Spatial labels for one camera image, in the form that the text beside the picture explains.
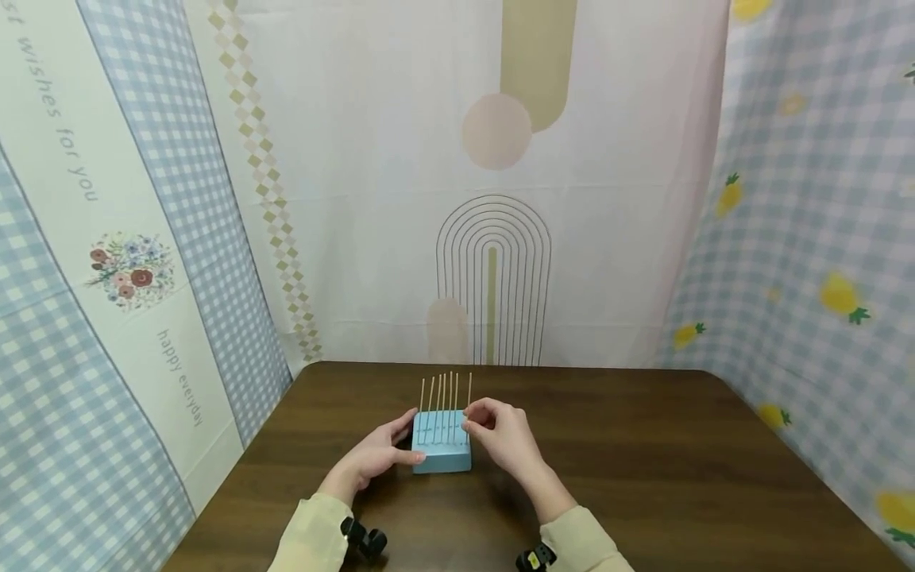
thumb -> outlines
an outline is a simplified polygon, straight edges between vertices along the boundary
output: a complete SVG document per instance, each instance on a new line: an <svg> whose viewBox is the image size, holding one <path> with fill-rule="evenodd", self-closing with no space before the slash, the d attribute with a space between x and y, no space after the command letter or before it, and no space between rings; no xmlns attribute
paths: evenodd
<svg viewBox="0 0 915 572"><path fill-rule="evenodd" d="M490 430L486 427L480 425L476 421L470 421L469 419L464 421L462 425L464 430L467 431L471 437L477 439L482 443L483 447L486 447L486 443L490 440Z"/></svg>
<svg viewBox="0 0 915 572"><path fill-rule="evenodd" d="M418 465L425 460L425 453L422 451L404 451L396 447L391 447L394 451L393 462L398 465Z"/></svg>

black wristband device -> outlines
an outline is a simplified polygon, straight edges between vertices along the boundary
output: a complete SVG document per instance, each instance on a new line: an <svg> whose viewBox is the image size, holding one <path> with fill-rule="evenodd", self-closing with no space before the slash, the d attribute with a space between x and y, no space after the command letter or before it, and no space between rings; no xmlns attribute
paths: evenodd
<svg viewBox="0 0 915 572"><path fill-rule="evenodd" d="M537 545L534 550L525 550L515 559L518 572L544 572L556 561L556 553L544 543Z"/></svg>
<svg viewBox="0 0 915 572"><path fill-rule="evenodd" d="M372 528L368 533L365 527L356 519L348 516L340 523L340 531L346 538L347 544L354 546L363 558L371 562L382 554L388 545L388 537L377 528Z"/></svg>

right hand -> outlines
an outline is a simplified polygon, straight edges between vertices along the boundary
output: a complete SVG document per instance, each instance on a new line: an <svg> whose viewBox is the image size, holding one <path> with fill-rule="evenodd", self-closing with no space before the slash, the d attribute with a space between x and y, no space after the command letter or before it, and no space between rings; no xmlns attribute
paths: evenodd
<svg viewBox="0 0 915 572"><path fill-rule="evenodd" d="M484 397L468 405L464 415L464 430L516 480L523 481L544 466L523 409Z"/></svg>

foam block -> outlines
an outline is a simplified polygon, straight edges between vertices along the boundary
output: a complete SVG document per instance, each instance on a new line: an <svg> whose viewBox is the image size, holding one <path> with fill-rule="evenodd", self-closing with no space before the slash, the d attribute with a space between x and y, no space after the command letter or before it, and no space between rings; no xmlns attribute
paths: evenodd
<svg viewBox="0 0 915 572"><path fill-rule="evenodd" d="M423 451L425 461L413 467L414 474L465 472L470 470L470 438L460 424L464 412L423 411L413 420L413 450Z"/></svg>

beige sleeve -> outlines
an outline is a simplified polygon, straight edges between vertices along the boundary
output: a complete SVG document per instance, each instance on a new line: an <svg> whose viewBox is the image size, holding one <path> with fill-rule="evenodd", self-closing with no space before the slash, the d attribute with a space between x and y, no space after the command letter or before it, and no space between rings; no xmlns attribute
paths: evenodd
<svg viewBox="0 0 915 572"><path fill-rule="evenodd" d="M584 507L544 524L540 536L556 553L550 572L632 572L616 543Z"/></svg>
<svg viewBox="0 0 915 572"><path fill-rule="evenodd" d="M347 542L340 523L350 507L324 494L300 501L267 572L339 572Z"/></svg>

